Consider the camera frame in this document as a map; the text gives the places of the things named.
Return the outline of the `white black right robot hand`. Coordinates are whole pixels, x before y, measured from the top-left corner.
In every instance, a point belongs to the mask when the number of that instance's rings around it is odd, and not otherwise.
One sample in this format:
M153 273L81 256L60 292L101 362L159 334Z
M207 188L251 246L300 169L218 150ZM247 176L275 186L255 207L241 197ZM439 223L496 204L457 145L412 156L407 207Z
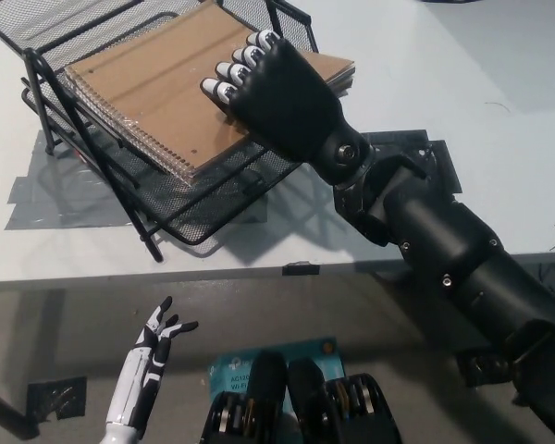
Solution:
M311 162L321 153L339 165L359 157L337 96L285 38L258 31L236 51L233 63L216 65L201 82L203 93L278 154Z

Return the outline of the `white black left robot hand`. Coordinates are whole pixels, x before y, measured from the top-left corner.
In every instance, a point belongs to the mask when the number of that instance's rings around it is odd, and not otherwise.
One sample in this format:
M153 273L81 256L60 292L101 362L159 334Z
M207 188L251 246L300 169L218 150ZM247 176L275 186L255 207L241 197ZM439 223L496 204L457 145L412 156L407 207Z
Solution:
M180 322L176 314L164 320L172 302L168 296L154 309L129 350L106 417L108 424L128 426L139 437L145 433L154 407L172 339L199 326L196 321Z

